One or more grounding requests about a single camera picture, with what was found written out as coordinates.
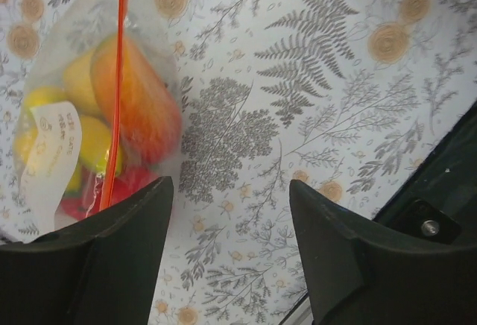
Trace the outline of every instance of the ziplock bag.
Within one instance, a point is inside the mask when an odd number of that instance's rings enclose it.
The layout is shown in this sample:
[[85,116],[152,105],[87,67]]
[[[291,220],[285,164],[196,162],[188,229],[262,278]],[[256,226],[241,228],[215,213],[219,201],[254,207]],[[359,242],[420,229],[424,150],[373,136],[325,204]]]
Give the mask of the ziplock bag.
[[20,195],[40,235],[171,174],[178,90],[153,0],[75,1],[26,80],[13,142]]

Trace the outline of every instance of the paper label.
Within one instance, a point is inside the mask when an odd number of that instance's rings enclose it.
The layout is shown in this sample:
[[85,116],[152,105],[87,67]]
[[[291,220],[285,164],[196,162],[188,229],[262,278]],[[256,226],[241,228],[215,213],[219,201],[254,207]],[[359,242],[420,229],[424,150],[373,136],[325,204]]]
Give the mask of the paper label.
[[54,231],[54,214],[72,178],[81,147],[81,125],[69,101],[31,108],[38,136],[20,179],[20,193],[40,235]]

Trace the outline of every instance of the patterned paper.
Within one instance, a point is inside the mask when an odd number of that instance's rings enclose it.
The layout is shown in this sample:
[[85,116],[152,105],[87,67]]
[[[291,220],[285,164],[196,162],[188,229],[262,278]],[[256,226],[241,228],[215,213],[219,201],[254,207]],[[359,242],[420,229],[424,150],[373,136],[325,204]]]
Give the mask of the patterned paper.
[[[20,239],[12,130],[72,1],[0,0],[0,229]],[[278,324],[306,293],[289,181],[375,215],[477,96],[477,0],[154,2],[186,129],[150,325]]]

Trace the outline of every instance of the black surface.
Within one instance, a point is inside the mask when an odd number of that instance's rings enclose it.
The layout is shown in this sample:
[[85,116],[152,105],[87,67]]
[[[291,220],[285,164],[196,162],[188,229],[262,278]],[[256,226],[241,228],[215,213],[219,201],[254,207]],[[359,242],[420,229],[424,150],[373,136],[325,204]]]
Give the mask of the black surface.
[[316,325],[477,324],[475,104],[374,221],[296,180],[290,202]]
[[30,244],[0,247],[7,325],[146,325],[174,190],[170,178]]
[[297,180],[290,202],[317,325],[477,324],[477,244],[399,233]]

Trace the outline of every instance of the metal screw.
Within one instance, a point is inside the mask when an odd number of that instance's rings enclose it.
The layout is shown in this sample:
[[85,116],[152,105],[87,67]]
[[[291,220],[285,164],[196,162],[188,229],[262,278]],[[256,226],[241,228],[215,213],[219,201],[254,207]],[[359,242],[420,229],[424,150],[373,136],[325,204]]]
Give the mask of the metal screw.
[[429,219],[420,226],[420,230],[423,232],[424,236],[432,237],[439,233],[440,226],[436,221]]

